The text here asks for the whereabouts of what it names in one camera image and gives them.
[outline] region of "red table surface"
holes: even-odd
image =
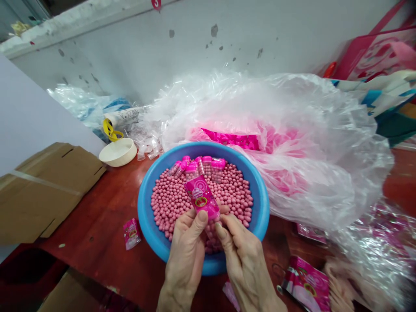
[[[393,153],[396,165],[384,185],[384,194],[416,216],[416,153],[404,150]],[[165,263],[144,239],[126,251],[123,225],[127,220],[137,218],[139,187],[152,163],[146,159],[110,168],[52,236],[36,242],[56,258],[147,311],[156,309]],[[329,254],[296,235],[293,225],[281,218],[270,217],[263,249],[274,286],[283,281],[290,255],[300,256],[321,269]],[[192,311],[232,311],[231,303],[222,292],[226,280],[226,274],[203,277]],[[278,295],[289,311],[303,311],[289,295]]]

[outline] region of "yellow handle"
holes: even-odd
[[[113,129],[113,126],[111,125],[111,121],[108,118],[104,119],[103,128],[104,128],[105,134],[108,136],[111,142],[115,142],[124,137],[122,132],[115,131]]]

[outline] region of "white bowl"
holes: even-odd
[[[136,155],[137,147],[133,140],[123,138],[108,144],[98,158],[111,167],[120,167],[131,162]]]

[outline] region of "pink candy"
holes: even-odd
[[[210,156],[202,157],[202,161],[198,161],[195,167],[186,168],[183,165],[182,174],[170,176],[172,171],[166,169],[162,172],[159,179],[156,180],[156,186],[153,188],[150,206],[153,211],[156,226],[165,237],[172,241],[175,221],[189,209],[193,209],[186,194],[184,183],[186,180],[194,176],[196,169],[203,169],[204,178],[207,181],[214,197],[221,202],[222,205],[230,207],[230,214],[235,215],[238,220],[248,228],[251,222],[251,214],[253,212],[253,197],[249,190],[250,183],[243,179],[243,174],[237,170],[236,165],[226,163],[222,172],[212,170],[212,158]],[[205,228],[207,233],[207,241],[205,244],[205,252],[212,254],[222,250],[221,243],[217,238],[215,231],[215,222],[210,222]]]

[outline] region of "red number tag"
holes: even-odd
[[[155,10],[160,10],[162,8],[162,0],[152,0],[152,5]]]

